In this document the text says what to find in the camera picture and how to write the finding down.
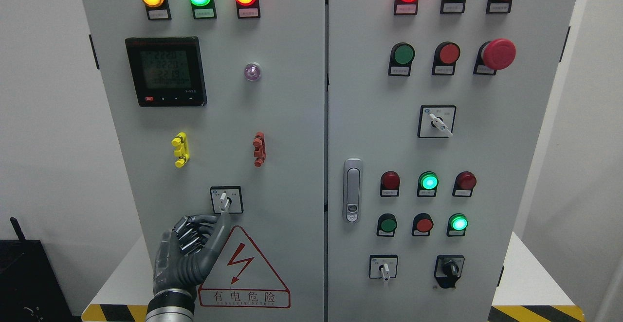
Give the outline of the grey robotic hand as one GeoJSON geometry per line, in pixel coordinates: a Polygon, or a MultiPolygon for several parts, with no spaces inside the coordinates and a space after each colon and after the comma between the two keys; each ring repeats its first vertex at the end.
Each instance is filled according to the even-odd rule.
{"type": "Polygon", "coordinates": [[[191,296],[208,277],[231,231],[231,214],[187,215],[162,235],[154,260],[153,292],[184,289],[191,296]]]}

